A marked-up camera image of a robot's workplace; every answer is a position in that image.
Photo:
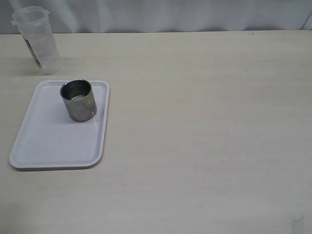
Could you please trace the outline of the white plastic tray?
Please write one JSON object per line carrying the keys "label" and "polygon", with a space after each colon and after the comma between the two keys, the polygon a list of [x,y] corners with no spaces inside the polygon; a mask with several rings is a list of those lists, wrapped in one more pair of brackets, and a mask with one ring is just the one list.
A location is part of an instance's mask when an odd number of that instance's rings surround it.
{"label": "white plastic tray", "polygon": [[70,119],[60,88],[63,80],[38,84],[9,155],[20,170],[90,168],[102,158],[110,86],[91,81],[97,113],[89,121]]}

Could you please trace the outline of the translucent plastic measuring cup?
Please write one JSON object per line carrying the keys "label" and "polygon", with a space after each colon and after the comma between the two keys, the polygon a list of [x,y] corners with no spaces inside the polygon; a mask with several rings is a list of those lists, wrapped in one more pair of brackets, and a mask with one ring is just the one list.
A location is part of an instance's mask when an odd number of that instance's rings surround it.
{"label": "translucent plastic measuring cup", "polygon": [[44,75],[62,69],[59,52],[49,21],[50,12],[39,6],[17,10],[12,15],[37,67]]}

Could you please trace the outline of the white backdrop curtain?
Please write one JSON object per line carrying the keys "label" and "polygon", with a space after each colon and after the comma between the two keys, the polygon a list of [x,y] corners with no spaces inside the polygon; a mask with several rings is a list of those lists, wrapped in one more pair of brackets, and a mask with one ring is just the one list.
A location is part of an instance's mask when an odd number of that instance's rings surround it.
{"label": "white backdrop curtain", "polygon": [[49,11],[54,33],[301,30],[312,27],[309,0],[3,0],[0,31],[18,32],[14,11]]}

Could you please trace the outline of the stainless steel cup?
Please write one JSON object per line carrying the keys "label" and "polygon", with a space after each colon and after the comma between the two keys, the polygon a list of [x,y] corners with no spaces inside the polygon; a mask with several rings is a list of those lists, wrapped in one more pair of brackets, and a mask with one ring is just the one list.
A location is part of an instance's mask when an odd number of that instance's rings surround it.
{"label": "stainless steel cup", "polygon": [[97,113],[92,86],[84,79],[75,79],[63,84],[60,96],[73,121],[89,121]]}

